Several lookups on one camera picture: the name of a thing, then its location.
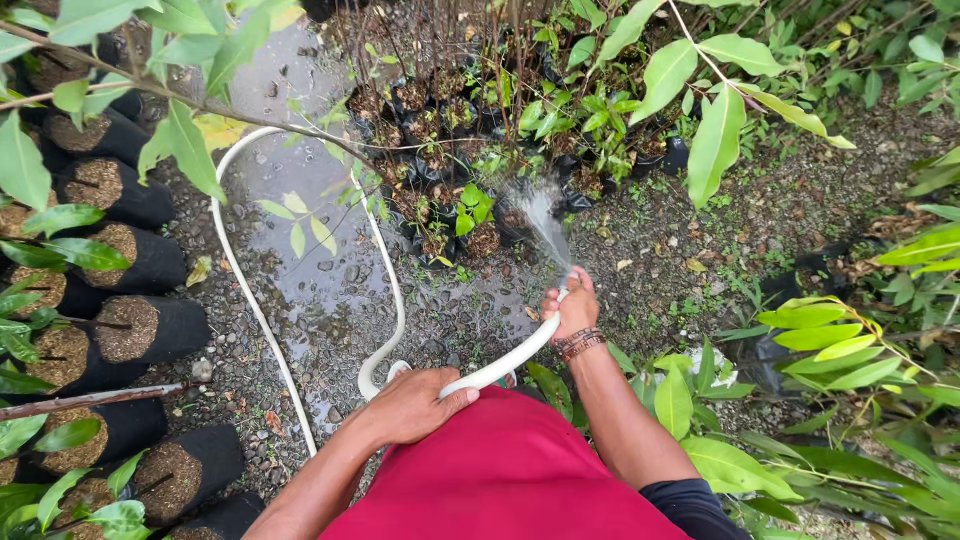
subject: forearm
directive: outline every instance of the forearm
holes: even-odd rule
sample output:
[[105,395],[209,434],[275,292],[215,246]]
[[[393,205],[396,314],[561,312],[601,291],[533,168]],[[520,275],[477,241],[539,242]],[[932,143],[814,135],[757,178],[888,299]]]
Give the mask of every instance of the forearm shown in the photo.
[[654,482],[698,479],[684,449],[640,402],[606,346],[570,361],[597,452],[619,479],[639,490]]
[[349,506],[380,443],[358,418],[348,418],[307,461],[244,536],[244,540],[315,540]]

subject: hand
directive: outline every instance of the hand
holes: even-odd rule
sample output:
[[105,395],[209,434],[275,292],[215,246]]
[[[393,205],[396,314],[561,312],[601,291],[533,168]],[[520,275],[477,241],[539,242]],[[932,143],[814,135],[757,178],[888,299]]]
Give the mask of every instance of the hand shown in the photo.
[[348,421],[370,430],[378,447],[419,442],[480,397],[476,388],[463,388],[441,400],[440,391],[459,378],[454,368],[401,373]]
[[568,338],[577,331],[595,327],[600,315],[600,305],[597,304],[596,293],[593,291],[593,279],[586,270],[574,266],[566,280],[566,288],[570,293],[563,302],[557,302],[560,291],[550,289],[546,291],[546,298],[541,305],[543,320],[549,319],[557,311],[561,314],[560,327],[551,338],[554,342],[560,338]]

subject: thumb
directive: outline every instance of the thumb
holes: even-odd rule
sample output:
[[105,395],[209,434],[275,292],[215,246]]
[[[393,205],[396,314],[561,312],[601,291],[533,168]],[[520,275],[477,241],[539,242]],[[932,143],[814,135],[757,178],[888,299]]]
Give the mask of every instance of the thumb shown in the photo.
[[460,412],[467,408],[468,405],[477,401],[480,398],[480,390],[476,388],[461,388],[456,392],[445,397],[441,401],[441,405],[444,408],[444,421],[446,422],[453,417],[454,414]]

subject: rocky ground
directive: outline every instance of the rocky ground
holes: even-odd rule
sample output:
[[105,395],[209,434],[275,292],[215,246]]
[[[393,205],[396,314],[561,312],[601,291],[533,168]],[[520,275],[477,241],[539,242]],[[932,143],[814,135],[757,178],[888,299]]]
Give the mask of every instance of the rocky ground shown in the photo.
[[[297,42],[317,43],[303,29],[291,32]],[[273,55],[270,67],[255,61],[251,93],[235,101],[296,123],[283,100],[309,95],[322,110],[322,103],[343,95],[348,84],[342,68],[333,65],[334,45],[329,51],[321,47],[320,54],[294,56],[291,47],[279,47],[285,38],[273,38],[273,49],[258,53]],[[281,79],[277,66],[287,62],[300,69]],[[276,81],[278,97],[271,91]],[[324,91],[329,95],[318,98]],[[834,129],[857,145],[855,151],[832,149],[813,136],[794,136],[791,128],[776,131],[772,138],[795,148],[794,155],[780,159],[778,143],[757,152],[755,160],[741,159],[719,195],[700,212],[689,204],[680,180],[658,174],[626,185],[596,209],[578,214],[571,225],[571,248],[598,283],[600,326],[616,336],[621,348],[643,356],[695,346],[705,335],[739,326],[736,311],[748,310],[749,302],[737,282],[777,275],[798,256],[857,237],[873,217],[899,212],[899,185],[910,164],[943,154],[958,128],[945,114],[918,116],[918,108],[894,109],[891,98],[884,96],[872,110],[863,110],[857,99],[837,100],[842,120]],[[359,366],[396,324],[389,279],[370,224],[361,212],[335,205],[341,187],[330,195],[330,187],[343,185],[345,177],[319,143],[276,141],[241,159],[226,182],[228,236],[286,350],[319,445],[364,403],[356,387]],[[179,213],[166,233],[180,243],[188,264],[202,256],[214,261],[205,282],[178,293],[206,308],[214,338],[194,357],[153,368],[148,377],[204,384],[167,401],[171,430],[236,426],[248,472],[231,489],[257,491],[269,500],[307,457],[290,396],[225,260],[209,200],[169,162],[155,171],[153,180],[174,189]],[[331,228],[344,218],[334,234],[336,255],[317,249],[311,238],[308,253],[296,259],[288,239],[290,222],[265,215],[256,203],[277,201],[290,190],[318,217],[329,219]],[[393,227],[382,228],[407,309],[407,331],[393,358],[466,373],[536,329],[527,307],[536,307],[542,291],[559,276],[536,248],[467,261],[459,275],[429,273],[406,255],[409,246]],[[542,360],[552,358],[543,353]],[[730,432],[771,433],[809,414],[790,403],[766,401],[720,404],[717,412]],[[361,492],[378,459],[368,467]],[[822,532],[853,534],[827,525]]]

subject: person's left hand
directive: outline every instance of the person's left hand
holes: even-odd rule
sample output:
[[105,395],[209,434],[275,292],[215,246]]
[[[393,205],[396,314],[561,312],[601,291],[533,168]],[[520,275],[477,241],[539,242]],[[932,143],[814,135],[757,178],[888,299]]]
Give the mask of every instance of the person's left hand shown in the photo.
[[440,391],[459,378],[454,368],[401,373],[350,420],[380,446],[419,442],[480,397],[476,388],[463,388],[441,400]]

